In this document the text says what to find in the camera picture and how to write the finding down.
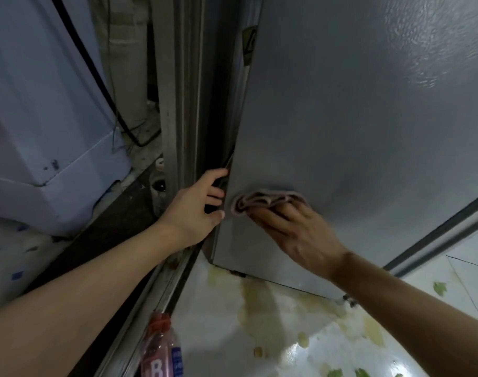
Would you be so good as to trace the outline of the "pink cleaning cloth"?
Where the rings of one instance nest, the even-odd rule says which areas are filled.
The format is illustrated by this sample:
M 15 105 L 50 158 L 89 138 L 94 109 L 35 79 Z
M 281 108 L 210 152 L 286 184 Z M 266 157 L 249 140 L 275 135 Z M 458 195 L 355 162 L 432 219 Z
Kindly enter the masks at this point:
M 305 198 L 295 191 L 257 189 L 238 194 L 231 202 L 230 211 L 232 215 L 241 216 L 245 215 L 249 208 L 271 209 L 281 203 L 293 201 L 308 205 Z

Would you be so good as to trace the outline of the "pink capped plastic bottle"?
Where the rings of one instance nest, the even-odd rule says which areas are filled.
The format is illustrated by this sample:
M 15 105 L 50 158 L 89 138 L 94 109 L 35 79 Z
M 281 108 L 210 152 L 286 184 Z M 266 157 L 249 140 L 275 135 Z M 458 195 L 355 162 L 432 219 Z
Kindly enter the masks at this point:
M 154 311 L 141 346 L 141 377 L 184 377 L 182 355 L 170 315 Z

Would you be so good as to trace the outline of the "metal sliding door frame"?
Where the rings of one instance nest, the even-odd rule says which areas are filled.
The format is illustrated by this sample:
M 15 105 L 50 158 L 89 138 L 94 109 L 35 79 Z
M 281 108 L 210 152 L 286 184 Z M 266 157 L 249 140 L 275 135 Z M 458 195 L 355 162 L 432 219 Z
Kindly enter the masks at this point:
M 243 31 L 263 0 L 152 0 L 162 153 L 168 198 L 212 166 L 231 166 L 248 79 Z M 214 234 L 157 266 L 94 377 L 134 377 L 153 311 L 172 313 L 202 247 Z

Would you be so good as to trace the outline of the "person's left hand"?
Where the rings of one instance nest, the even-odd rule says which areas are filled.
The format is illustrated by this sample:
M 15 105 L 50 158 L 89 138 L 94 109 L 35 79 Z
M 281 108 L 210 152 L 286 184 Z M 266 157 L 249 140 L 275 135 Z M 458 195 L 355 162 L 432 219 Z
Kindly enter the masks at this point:
M 224 196 L 208 196 L 208 188 L 228 175 L 226 168 L 206 171 L 192 186 L 178 191 L 156 228 L 171 251 L 182 250 L 203 241 L 211 232 L 204 229 L 204 213 L 222 210 Z

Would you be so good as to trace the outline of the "yellow warning sticker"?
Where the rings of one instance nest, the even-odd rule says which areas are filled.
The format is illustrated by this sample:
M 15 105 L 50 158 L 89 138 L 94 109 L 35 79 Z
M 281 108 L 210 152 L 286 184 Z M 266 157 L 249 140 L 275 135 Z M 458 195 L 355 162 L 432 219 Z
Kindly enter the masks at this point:
M 243 58 L 244 67 L 250 66 L 252 62 L 252 56 L 255 49 L 257 29 L 258 29 L 258 25 L 252 25 L 242 30 L 241 43 L 242 43 L 242 58 Z

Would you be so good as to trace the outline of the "person's right forearm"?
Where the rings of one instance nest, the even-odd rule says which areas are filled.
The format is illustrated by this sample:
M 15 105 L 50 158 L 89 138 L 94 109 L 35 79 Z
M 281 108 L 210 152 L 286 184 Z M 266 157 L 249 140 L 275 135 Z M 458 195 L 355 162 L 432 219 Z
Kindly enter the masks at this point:
M 478 377 L 478 320 L 346 251 L 331 281 L 430 377 Z

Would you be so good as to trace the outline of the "person's left forearm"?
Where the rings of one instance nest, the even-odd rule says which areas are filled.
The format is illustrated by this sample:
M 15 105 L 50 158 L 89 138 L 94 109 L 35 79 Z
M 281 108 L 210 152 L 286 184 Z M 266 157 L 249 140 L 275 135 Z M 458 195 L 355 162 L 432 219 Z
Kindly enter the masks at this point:
M 67 377 L 142 278 L 187 239 L 157 222 L 1 307 L 0 377 Z

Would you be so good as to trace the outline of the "person's right hand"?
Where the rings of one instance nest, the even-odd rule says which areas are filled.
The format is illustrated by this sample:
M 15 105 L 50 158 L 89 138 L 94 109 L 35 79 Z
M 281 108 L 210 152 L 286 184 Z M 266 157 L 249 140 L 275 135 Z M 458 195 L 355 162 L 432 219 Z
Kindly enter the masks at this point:
M 327 222 L 307 205 L 281 203 L 271 209 L 249 208 L 248 212 L 274 212 L 288 220 L 288 238 L 275 241 L 299 266 L 333 282 L 349 253 Z

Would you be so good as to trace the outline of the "grey refrigerator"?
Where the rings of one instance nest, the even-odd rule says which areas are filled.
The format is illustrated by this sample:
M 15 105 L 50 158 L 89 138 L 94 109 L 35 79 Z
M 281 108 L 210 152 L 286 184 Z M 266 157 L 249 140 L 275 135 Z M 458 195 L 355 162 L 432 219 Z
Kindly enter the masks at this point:
M 340 299 L 232 200 L 295 191 L 402 277 L 478 231 L 478 0 L 263 0 L 209 262 Z

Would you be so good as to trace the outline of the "white washing machine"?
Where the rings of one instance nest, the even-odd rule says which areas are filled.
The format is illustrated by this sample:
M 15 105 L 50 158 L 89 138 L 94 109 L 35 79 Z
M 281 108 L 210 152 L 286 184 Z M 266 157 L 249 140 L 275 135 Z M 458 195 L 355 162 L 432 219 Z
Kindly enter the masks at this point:
M 131 170 L 51 0 L 0 0 L 0 218 L 71 236 Z

